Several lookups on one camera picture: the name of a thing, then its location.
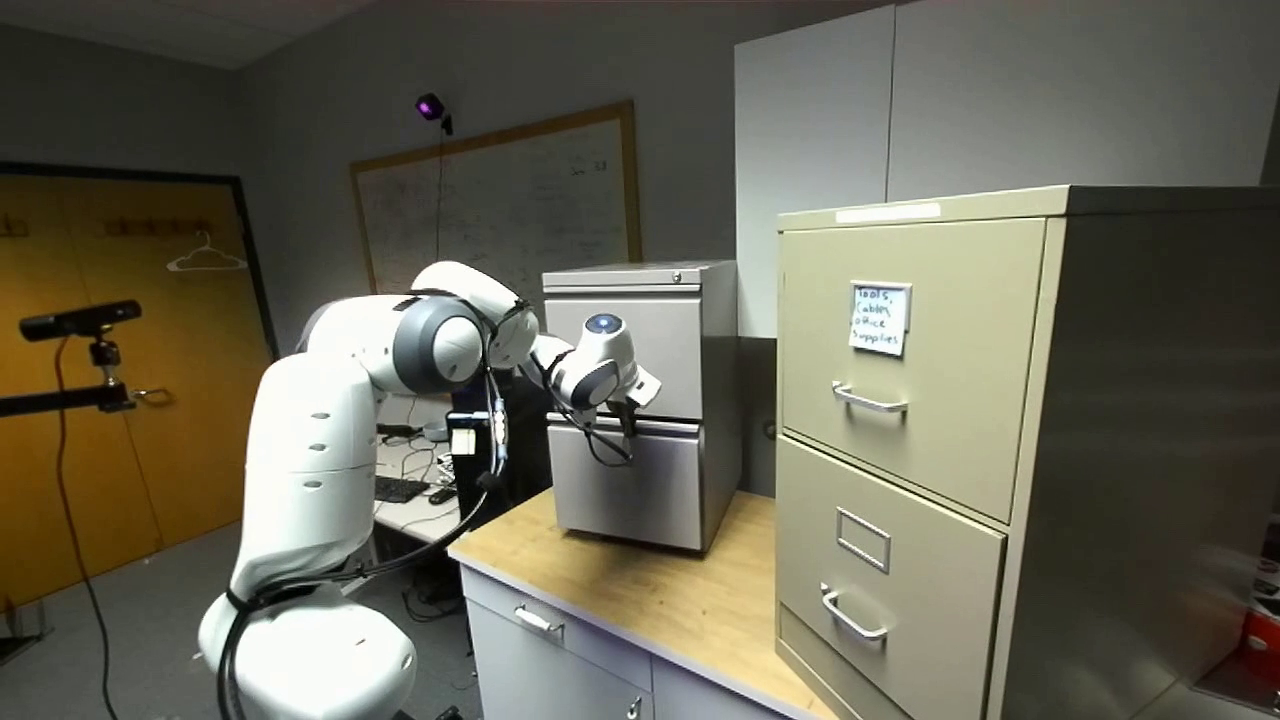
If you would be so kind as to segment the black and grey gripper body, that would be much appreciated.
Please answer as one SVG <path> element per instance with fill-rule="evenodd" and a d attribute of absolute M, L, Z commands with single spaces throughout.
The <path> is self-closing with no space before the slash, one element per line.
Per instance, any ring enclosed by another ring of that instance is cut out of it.
<path fill-rule="evenodd" d="M 593 427 L 622 434 L 625 439 L 638 437 L 638 416 L 660 397 L 660 380 L 651 373 L 604 375 L 593 393 Z"/>

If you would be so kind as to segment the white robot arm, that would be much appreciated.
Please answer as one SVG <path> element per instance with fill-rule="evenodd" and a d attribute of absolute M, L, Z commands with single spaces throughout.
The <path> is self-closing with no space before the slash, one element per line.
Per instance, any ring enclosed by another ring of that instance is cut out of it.
<path fill-rule="evenodd" d="M 629 321 L 598 313 L 576 339 L 462 260 L 431 260 L 403 297 L 345 297 L 311 313 L 299 345 L 255 386 L 245 524 L 224 592 L 197 643 L 220 720 L 392 720 L 417 685 L 417 643 L 353 592 L 373 542 L 375 416 L 387 397 L 481 386 L 491 427 L 490 484 L 506 477 L 502 373 L 530 375 L 581 434 L 602 409 L 638 411 L 660 380 Z"/>

